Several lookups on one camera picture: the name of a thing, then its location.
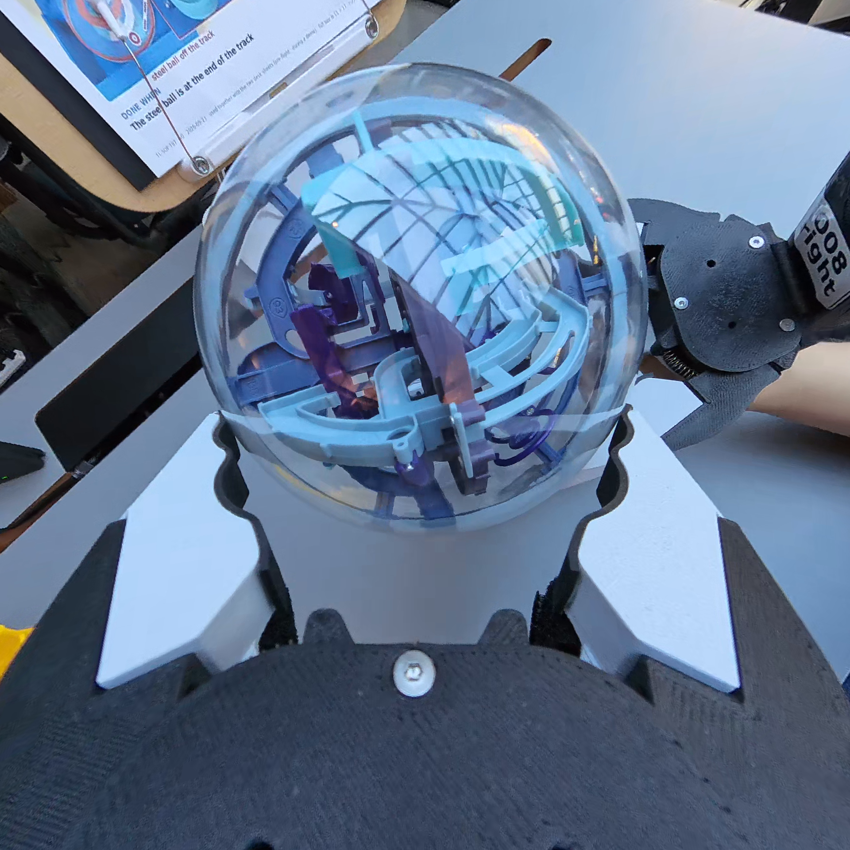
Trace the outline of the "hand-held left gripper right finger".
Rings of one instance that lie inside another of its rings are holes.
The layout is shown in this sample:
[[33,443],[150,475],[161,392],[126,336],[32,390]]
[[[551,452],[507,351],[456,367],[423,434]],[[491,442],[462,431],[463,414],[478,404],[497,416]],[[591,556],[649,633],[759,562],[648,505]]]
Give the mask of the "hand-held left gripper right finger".
[[531,643],[628,678],[657,661],[718,691],[740,686],[720,513],[631,406],[610,441],[600,507],[538,594]]

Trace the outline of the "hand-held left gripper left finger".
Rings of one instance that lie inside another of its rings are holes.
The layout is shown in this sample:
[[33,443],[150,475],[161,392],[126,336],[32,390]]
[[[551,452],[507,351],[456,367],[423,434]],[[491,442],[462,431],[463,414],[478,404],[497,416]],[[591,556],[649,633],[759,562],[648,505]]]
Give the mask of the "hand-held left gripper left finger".
[[228,422],[213,413],[126,511],[101,687],[187,654],[221,672],[292,644],[292,601],[246,509],[239,459]]

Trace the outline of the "clear plastic maze ball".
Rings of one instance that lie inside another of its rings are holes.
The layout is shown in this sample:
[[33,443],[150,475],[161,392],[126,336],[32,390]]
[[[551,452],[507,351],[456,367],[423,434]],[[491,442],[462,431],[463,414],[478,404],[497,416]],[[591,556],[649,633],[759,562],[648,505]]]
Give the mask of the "clear plastic maze ball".
[[247,145],[203,225],[201,361],[240,448],[361,524],[483,529],[609,438],[648,325],[640,229],[512,83],[404,63]]

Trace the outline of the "person's right forearm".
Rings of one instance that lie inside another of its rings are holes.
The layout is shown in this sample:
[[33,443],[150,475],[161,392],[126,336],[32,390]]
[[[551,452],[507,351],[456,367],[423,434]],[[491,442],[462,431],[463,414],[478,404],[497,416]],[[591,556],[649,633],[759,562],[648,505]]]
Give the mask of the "person's right forearm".
[[802,349],[748,409],[848,436],[849,343],[821,342]]

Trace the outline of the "black desk mat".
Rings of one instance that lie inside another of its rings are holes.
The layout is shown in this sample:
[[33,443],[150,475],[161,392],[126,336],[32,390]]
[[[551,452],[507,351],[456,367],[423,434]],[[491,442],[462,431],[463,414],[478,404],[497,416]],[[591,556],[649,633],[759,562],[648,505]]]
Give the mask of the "black desk mat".
[[146,317],[38,411],[37,428],[62,468],[85,460],[197,353],[189,302]]

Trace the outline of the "small black device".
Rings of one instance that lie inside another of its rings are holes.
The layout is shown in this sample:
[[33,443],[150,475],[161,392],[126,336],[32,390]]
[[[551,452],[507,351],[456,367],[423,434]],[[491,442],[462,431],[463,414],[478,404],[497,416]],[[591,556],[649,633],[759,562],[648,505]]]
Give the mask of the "small black device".
[[42,469],[45,453],[37,448],[1,441],[1,482],[19,479]]

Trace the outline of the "instruction sheet on stand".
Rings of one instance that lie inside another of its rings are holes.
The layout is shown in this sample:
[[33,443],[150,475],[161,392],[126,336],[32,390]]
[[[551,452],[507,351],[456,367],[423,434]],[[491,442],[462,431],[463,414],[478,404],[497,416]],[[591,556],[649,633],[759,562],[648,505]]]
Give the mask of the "instruction sheet on stand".
[[377,37],[357,54],[353,37],[333,43],[347,61],[334,70],[321,70],[317,60],[288,81],[271,89],[253,111],[228,124],[207,148],[213,162],[191,155],[143,189],[133,186],[2,56],[2,136],[17,144],[74,200],[88,197],[110,207],[136,213],[155,213],[176,207],[200,185],[212,179],[249,140],[278,117],[293,100],[313,86],[342,72],[375,43],[388,37],[402,16],[405,2],[377,2],[372,15]]

